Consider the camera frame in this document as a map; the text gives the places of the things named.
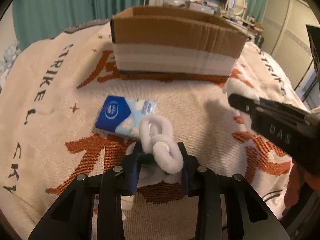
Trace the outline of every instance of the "open cardboard box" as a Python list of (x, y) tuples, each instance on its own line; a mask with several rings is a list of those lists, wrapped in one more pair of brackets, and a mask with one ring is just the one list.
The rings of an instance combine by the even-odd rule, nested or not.
[(132, 7), (111, 19), (123, 79), (225, 81), (246, 37), (222, 18), (176, 7)]

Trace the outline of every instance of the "orange star pattern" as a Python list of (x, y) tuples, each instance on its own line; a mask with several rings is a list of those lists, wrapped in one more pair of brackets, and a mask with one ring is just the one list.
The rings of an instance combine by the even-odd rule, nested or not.
[(77, 103), (75, 103), (75, 105), (73, 107), (70, 107), (70, 109), (72, 110), (73, 113), (75, 113), (75, 111), (77, 111), (80, 108), (78, 108)]

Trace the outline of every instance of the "orange chinese character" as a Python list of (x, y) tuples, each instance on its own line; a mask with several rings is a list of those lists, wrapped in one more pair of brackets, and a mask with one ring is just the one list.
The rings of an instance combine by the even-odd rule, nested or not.
[[(78, 174), (90, 174), (103, 148), (105, 149), (103, 172), (119, 165), (121, 159), (125, 156), (127, 147), (133, 142), (129, 139), (127, 143), (124, 143), (124, 139), (121, 137), (108, 135), (107, 138), (103, 138), (98, 134), (77, 141), (66, 142), (65, 145), (71, 154), (85, 151), (84, 155), (75, 171), (61, 185), (56, 188), (48, 188), (46, 192), (60, 195)], [(167, 184), (161, 182), (156, 185), (141, 187), (138, 192), (144, 196), (147, 202), (152, 203), (166, 203), (181, 199), (184, 196), (182, 186), (178, 183)]]
[[(120, 78), (120, 74), (118, 72), (114, 58), (115, 57), (112, 50), (104, 50), (102, 52), (102, 57), (98, 62), (95, 70), (90, 74), (90, 76), (85, 81), (83, 81), (79, 86), (77, 86), (77, 88), (82, 88), (86, 86), (90, 82), (94, 81), (96, 78), (99, 83), (103, 83), (114, 78)], [(112, 71), (112, 73), (110, 75), (99, 77), (99, 74), (104, 68), (108, 72)]]

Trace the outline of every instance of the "white blanket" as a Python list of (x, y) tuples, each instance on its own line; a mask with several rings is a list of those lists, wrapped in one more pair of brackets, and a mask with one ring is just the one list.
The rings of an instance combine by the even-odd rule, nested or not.
[[(38, 41), (17, 58), (0, 94), (0, 208), (23, 240), (77, 174), (103, 173), (132, 143), (94, 128), (109, 94), (156, 100), (176, 142), (218, 174), (244, 175), (281, 217), (291, 158), (247, 132), (224, 84), (118, 77), (109, 24)], [(251, 42), (230, 78), (305, 109), (279, 65)], [(140, 188), (124, 214), (126, 239), (191, 239), (197, 198), (162, 182)]]

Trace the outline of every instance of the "tissue pack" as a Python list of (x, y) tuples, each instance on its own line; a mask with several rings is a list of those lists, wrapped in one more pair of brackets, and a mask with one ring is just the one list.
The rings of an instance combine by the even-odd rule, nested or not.
[(107, 96), (96, 122), (96, 128), (120, 136), (139, 138), (141, 119), (153, 114), (156, 102), (139, 98)]

